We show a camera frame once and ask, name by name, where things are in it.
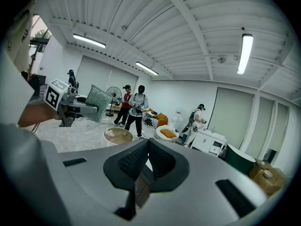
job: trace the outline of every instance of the white ceiling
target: white ceiling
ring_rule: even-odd
[[[63,46],[141,70],[139,61],[159,73],[153,80],[235,83],[300,102],[300,47],[272,0],[38,0],[37,13]],[[254,43],[246,72],[238,75],[243,33]]]

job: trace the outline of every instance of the roller shade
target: roller shade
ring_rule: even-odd
[[[267,138],[271,117],[273,113],[273,101],[260,98],[259,111],[255,130],[252,135],[250,144],[246,150],[246,154],[253,158],[258,158],[264,142]]]
[[[224,135],[229,144],[239,149],[249,125],[253,95],[234,90],[217,89],[209,130]]]
[[[130,85],[132,91],[134,90],[137,76],[84,56],[80,63],[76,80],[79,82],[79,94],[81,95],[88,95],[91,84],[94,84],[103,91],[114,86],[119,88],[122,95],[124,95],[125,90],[123,87],[125,85]]]
[[[278,104],[278,112],[276,118],[275,129],[269,148],[279,152],[282,147],[283,138],[285,135],[285,129],[287,126],[287,107]]]

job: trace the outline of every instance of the red shirt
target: red shirt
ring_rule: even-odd
[[[122,106],[121,106],[122,108],[125,108],[125,109],[131,108],[131,106],[128,104],[128,101],[130,100],[131,96],[132,96],[131,92],[128,92],[124,95],[124,97],[123,97],[124,102],[122,103]]]

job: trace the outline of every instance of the water bottle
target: water bottle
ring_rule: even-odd
[[[44,96],[44,91],[46,90],[46,85],[45,84],[42,84],[40,86],[40,97],[43,97]]]

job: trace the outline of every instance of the black stand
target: black stand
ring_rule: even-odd
[[[106,113],[106,114],[105,114],[106,116],[110,116],[110,117],[114,116],[114,114],[113,114],[113,113],[111,113],[111,111],[112,111],[112,106],[113,106],[113,100],[111,101],[111,108],[110,108],[110,112],[109,112],[109,113]]]

